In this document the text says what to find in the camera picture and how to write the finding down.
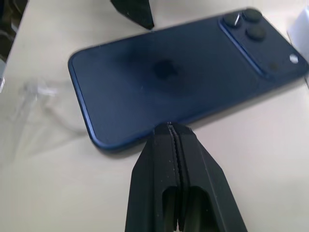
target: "black object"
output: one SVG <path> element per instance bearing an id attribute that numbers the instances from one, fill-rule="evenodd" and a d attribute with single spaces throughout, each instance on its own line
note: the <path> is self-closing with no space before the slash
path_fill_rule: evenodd
<path id="1" fill-rule="evenodd" d="M 243 15 L 248 22 L 258 23 L 262 19 L 262 13 L 254 8 L 247 8 Z"/>
<path id="2" fill-rule="evenodd" d="M 252 26 L 246 30 L 246 34 L 249 38 L 262 41 L 266 37 L 266 32 L 263 27 L 261 26 Z"/>
<path id="3" fill-rule="evenodd" d="M 153 16 L 148 0 L 111 0 L 116 10 L 146 29 L 152 29 Z"/>
<path id="4" fill-rule="evenodd" d="M 223 17 L 224 22 L 231 28 L 239 28 L 241 26 L 240 13 L 230 13 Z"/>
<path id="5" fill-rule="evenodd" d="M 246 232 L 220 166 L 186 126 L 155 128 L 132 171 L 126 232 Z"/>

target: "black clamp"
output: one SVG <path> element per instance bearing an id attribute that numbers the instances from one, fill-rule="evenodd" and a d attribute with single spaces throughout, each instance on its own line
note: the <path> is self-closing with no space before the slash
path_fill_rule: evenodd
<path id="1" fill-rule="evenodd" d="M 126 232 L 246 232 L 225 175 L 190 128 L 155 128 L 132 171 Z"/>

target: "phone back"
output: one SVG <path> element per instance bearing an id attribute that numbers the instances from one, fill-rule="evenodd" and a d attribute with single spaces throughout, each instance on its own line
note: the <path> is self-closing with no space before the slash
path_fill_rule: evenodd
<path id="1" fill-rule="evenodd" d="M 262 40 L 248 36 L 254 24 L 264 30 Z M 160 123 L 218 112 L 308 70 L 263 17 L 230 27 L 224 15 L 92 47 L 69 60 L 89 135 L 104 149 L 128 145 Z"/>

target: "white table surface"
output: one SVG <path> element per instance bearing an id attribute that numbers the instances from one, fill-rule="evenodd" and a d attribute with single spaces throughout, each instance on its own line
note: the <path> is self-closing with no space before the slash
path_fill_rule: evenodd
<path id="1" fill-rule="evenodd" d="M 158 0 L 154 16 L 162 28 L 247 5 L 260 8 L 284 33 L 305 1 Z M 5 71 L 1 120 L 14 111 L 27 80 L 68 82 L 67 60 L 76 50 L 144 32 L 107 0 L 30 0 Z M 62 113 L 68 117 L 73 111 L 80 116 L 75 97 Z M 248 231 L 309 231 L 309 90 L 304 80 L 191 126 L 223 168 Z M 36 136 L 26 127 L 16 161 L 0 172 L 0 231 L 123 232 L 130 175 L 142 145 L 104 154 L 87 135 L 51 127 L 52 134 Z M 29 142 L 33 136 L 36 140 Z M 38 137 L 64 142 L 38 152 Z"/>

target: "apple logo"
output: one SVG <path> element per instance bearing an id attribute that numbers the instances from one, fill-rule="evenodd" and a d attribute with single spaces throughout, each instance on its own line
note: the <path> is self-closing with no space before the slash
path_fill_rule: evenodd
<path id="1" fill-rule="evenodd" d="M 173 62 L 169 59 L 157 62 L 154 65 L 154 73 L 160 80 L 167 80 L 171 76 L 178 75 L 178 72 L 173 65 Z"/>

